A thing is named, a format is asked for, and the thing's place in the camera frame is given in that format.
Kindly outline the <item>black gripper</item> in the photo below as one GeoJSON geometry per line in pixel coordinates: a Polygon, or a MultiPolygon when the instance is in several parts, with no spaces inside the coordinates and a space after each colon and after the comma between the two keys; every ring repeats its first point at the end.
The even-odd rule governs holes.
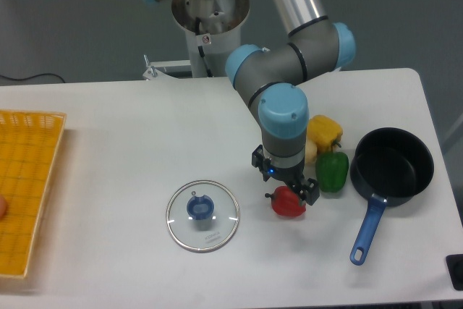
{"type": "Polygon", "coordinates": [[[312,178],[304,178],[305,152],[303,150],[290,157],[278,157],[259,145],[252,152],[251,163],[263,175],[265,182],[273,178],[291,186],[301,206],[313,206],[320,197],[318,182],[312,178]]]}

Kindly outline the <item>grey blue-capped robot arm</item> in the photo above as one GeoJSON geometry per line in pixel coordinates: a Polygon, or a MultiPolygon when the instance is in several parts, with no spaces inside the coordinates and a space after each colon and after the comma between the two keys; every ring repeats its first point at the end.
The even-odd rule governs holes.
{"type": "Polygon", "coordinates": [[[352,32],[330,21],[320,0],[273,0],[289,40],[267,50],[241,42],[250,0],[170,1],[192,75],[228,77],[259,125],[262,143],[252,165],[264,179],[283,182],[300,203],[314,204],[317,182],[303,174],[309,116],[300,84],[350,63],[356,54],[352,32]]]}

